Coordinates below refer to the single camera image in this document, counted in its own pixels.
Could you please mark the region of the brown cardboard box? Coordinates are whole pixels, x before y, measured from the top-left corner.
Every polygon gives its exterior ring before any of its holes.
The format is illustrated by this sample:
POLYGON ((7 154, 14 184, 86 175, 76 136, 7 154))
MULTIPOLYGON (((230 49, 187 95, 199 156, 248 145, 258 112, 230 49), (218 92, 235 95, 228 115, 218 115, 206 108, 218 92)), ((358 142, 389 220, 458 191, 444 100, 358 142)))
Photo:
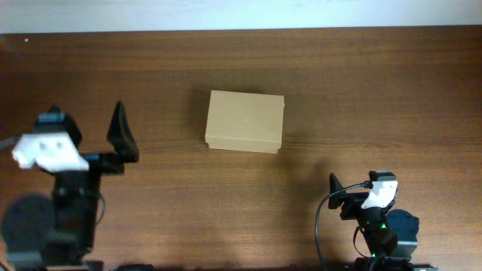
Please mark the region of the brown cardboard box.
POLYGON ((205 142, 211 149, 276 154, 284 109, 283 96, 213 90, 205 142))

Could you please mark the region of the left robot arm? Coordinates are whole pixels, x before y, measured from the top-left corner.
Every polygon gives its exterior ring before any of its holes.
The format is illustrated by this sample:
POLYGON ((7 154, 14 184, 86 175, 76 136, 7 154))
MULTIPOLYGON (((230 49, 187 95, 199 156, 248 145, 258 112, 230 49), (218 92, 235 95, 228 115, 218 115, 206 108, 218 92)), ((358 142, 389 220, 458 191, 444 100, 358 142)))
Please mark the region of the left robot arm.
POLYGON ((100 187, 104 175, 122 175, 139 161, 127 113, 117 102, 107 133, 113 151, 79 152, 82 134, 74 118, 57 106, 40 114, 32 131, 14 143, 12 157, 21 169, 53 176, 50 197, 31 194, 17 199, 1 221, 6 260, 15 270, 102 270, 92 252, 96 226, 105 215, 100 187))

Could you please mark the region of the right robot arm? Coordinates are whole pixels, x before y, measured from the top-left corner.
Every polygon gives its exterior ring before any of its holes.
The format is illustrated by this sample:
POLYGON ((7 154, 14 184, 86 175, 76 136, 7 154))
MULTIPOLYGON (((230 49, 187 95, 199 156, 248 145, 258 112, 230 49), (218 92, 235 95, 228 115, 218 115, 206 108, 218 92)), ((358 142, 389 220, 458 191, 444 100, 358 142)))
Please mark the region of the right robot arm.
POLYGON ((355 220, 355 234, 362 234, 370 252, 355 260, 354 269, 413 270, 412 253, 418 246, 419 218, 394 209, 398 180, 389 171, 370 171, 368 180, 344 187, 329 175, 329 209, 340 208, 340 219, 355 220))

